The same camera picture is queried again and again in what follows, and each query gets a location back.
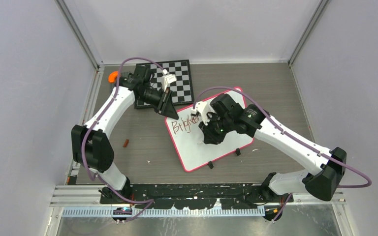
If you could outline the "brown marker cap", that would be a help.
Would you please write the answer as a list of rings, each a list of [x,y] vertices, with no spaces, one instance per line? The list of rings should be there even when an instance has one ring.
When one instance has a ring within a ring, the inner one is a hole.
[[[126,148],[128,146],[128,143],[129,143],[129,139],[126,139],[124,144],[123,144],[123,147]]]

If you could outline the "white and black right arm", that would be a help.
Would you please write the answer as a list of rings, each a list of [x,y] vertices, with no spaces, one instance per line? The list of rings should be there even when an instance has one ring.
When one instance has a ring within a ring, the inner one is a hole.
[[[200,117],[199,128],[206,145],[221,144],[227,134],[236,132],[263,141],[299,163],[304,169],[291,173],[269,173],[258,188],[260,199],[275,201],[289,193],[309,193],[330,201],[345,174],[347,153],[317,145],[283,126],[255,104],[242,107],[231,95],[219,94],[212,101],[199,101],[191,108]]]

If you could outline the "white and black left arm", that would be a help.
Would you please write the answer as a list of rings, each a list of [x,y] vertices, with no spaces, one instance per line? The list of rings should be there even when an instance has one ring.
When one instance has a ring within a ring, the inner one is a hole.
[[[174,74],[161,68],[161,88],[151,87],[154,71],[149,65],[137,65],[132,73],[114,71],[109,82],[115,86],[97,113],[85,124],[75,125],[71,130],[73,160],[81,164],[91,180],[100,179],[120,204],[131,198],[130,180],[114,163],[114,150],[110,135],[124,112],[135,101],[149,104],[164,117],[178,119],[173,105],[170,85],[177,81]]]

